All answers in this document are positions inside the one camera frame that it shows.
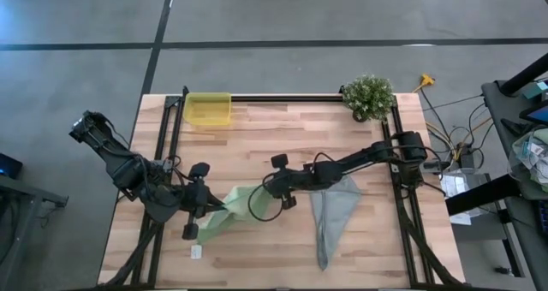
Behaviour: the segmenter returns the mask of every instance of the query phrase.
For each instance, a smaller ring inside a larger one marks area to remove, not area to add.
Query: yellow plastic bin
[[[230,93],[189,93],[183,118],[193,125],[229,125]]]

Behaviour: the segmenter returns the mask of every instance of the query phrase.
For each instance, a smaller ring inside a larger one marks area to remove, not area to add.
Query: concrete floor
[[[152,42],[163,2],[0,0],[0,44]],[[173,0],[164,41],[536,38],[548,33],[547,15],[545,0]],[[178,93],[183,85],[196,92],[336,92],[364,73],[410,92],[427,72],[437,84],[426,93],[433,104],[443,104],[480,94],[482,83],[511,77],[546,50],[548,45],[162,50],[151,92]],[[0,51],[0,151],[25,164],[24,181],[70,195],[64,211],[34,230],[21,289],[84,288],[97,281],[116,189],[102,161],[68,131],[89,109],[105,113],[129,136],[150,55]],[[469,111],[481,102],[438,112],[447,128],[467,125]],[[431,112],[426,117],[435,122]],[[481,171],[504,174],[494,129],[483,150]],[[502,245],[458,246],[473,285],[534,289],[528,278],[492,272],[508,265]]]

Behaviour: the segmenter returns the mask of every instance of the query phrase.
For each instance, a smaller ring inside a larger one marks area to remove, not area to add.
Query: wooden table
[[[145,95],[135,125],[132,151],[152,159],[164,95]],[[397,94],[404,130],[420,132],[430,144],[417,94]],[[198,162],[211,165],[206,183],[222,199],[233,186],[258,184],[273,171],[271,156],[287,153],[300,169],[318,151],[335,159],[382,140],[379,122],[357,123],[342,103],[233,103],[229,127],[182,125],[177,154],[184,172]],[[395,129],[390,124],[390,131]],[[164,149],[169,148],[169,141]],[[309,197],[270,223],[238,223],[203,246],[202,259],[190,258],[194,241],[183,241],[186,213],[165,224],[159,288],[402,288],[408,287],[394,193],[386,164],[352,175],[364,193],[346,227],[330,267],[316,259],[316,234]],[[435,185],[435,176],[426,179]],[[464,281],[461,261],[442,194],[418,190],[426,240],[442,263]],[[143,205],[126,199],[116,206],[99,282],[106,282],[134,250]],[[424,281],[414,248],[420,281]],[[146,255],[142,279],[148,272]]]

